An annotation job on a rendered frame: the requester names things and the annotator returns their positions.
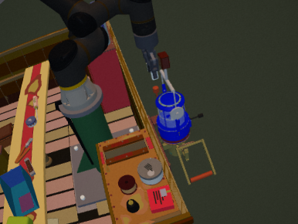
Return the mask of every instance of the black bottle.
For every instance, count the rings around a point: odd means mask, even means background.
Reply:
[[[140,205],[133,199],[127,201],[127,211],[130,213],[135,213],[139,211]]]

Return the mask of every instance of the dark floor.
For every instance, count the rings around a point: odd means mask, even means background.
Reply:
[[[298,2],[153,4],[156,50],[170,56],[169,79],[184,94],[190,116],[204,114],[193,120],[189,140],[205,139],[217,171],[188,185],[178,158],[167,152],[195,223],[297,223]],[[64,27],[56,13],[32,0],[4,1],[0,20],[6,33],[0,52]],[[147,73],[129,16],[111,24],[145,109],[155,115],[152,86],[161,81]],[[202,149],[190,148],[188,167],[200,174],[208,168],[199,163],[204,155],[191,155],[195,150]]]

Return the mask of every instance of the green cylinder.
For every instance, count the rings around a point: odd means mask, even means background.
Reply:
[[[86,153],[84,152],[77,173],[87,171],[92,168],[97,168],[98,172],[100,172],[96,144],[113,138],[109,126],[107,125],[103,109],[99,106],[91,114],[80,118],[72,118],[71,120],[85,146],[85,149],[88,151],[92,162],[94,163],[94,165],[90,163]]]

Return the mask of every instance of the round tin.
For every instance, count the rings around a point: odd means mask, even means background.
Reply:
[[[137,183],[134,177],[130,175],[125,175],[120,178],[118,186],[125,195],[131,195],[137,191]]]
[[[137,172],[141,178],[141,181],[146,185],[156,185],[164,176],[161,162],[156,158],[144,159],[137,166]]]
[[[28,117],[25,123],[27,124],[28,127],[34,127],[37,123],[36,117],[34,116]]]

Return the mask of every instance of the brown tool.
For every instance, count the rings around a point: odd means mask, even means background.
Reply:
[[[30,145],[30,143],[32,142],[32,140],[33,140],[33,139],[30,138],[30,139],[27,141],[27,143],[25,144],[25,146],[22,148],[22,150],[20,151],[18,157],[17,157],[16,160],[15,160],[15,163],[16,163],[16,164],[18,164],[18,163],[23,159],[23,157],[27,154],[27,152],[30,151],[30,147],[29,147],[29,145]]]

